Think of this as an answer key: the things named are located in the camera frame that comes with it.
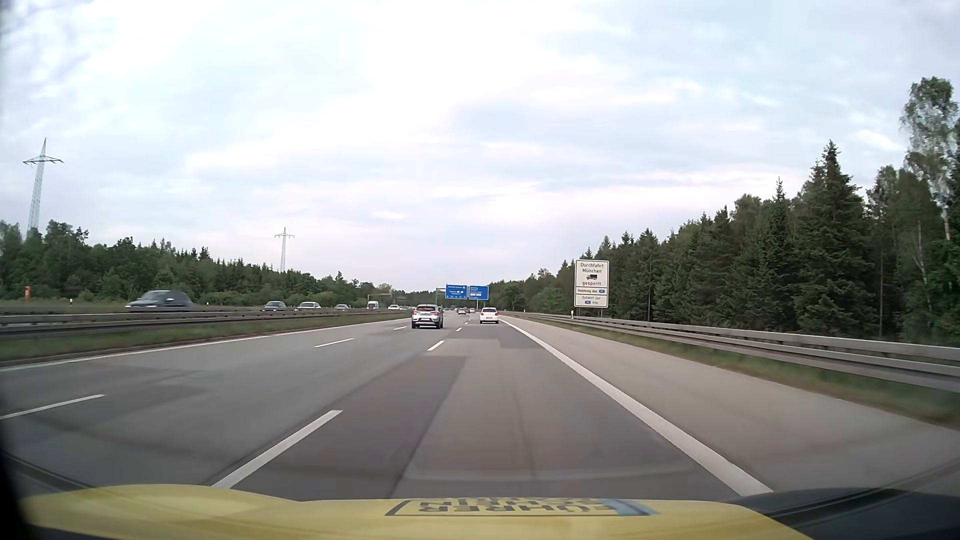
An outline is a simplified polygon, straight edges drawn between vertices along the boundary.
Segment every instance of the blue highway sign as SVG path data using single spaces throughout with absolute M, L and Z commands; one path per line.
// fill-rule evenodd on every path
M 469 288 L 469 297 L 471 300 L 489 300 L 490 287 L 487 285 L 471 285 Z
M 449 298 L 453 300 L 466 300 L 468 287 L 466 285 L 446 285 L 446 290 L 444 291 L 444 298 Z

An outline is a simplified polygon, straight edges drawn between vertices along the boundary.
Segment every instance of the white car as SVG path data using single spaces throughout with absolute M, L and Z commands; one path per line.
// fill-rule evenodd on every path
M 484 307 L 480 310 L 480 324 L 484 323 L 500 324 L 500 314 L 497 313 L 496 307 Z

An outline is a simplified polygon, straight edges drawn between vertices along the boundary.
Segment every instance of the gray car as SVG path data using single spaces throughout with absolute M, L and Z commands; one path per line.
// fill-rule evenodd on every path
M 127 311 L 193 311 L 195 306 L 183 291 L 152 290 L 127 304 Z
M 268 302 L 260 308 L 261 311 L 286 311 L 287 305 L 279 300 Z
M 443 328 L 444 311 L 436 304 L 420 304 L 415 307 L 413 318 L 410 319 L 410 328 L 419 328 L 423 325 Z

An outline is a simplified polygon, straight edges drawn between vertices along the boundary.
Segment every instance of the silver suv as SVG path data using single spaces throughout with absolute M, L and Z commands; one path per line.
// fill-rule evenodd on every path
M 422 325 L 443 328 L 444 311 L 436 304 L 420 304 L 415 307 L 413 318 L 410 319 L 410 328 L 419 328 Z

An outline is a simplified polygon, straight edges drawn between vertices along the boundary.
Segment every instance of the vehicle rear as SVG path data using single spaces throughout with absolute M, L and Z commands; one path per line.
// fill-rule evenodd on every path
M 484 307 L 480 310 L 480 324 L 484 323 L 500 324 L 500 313 L 497 312 L 496 307 Z
M 420 304 L 415 307 L 410 319 L 410 328 L 420 328 L 421 326 L 443 328 L 444 313 L 440 307 L 433 304 Z

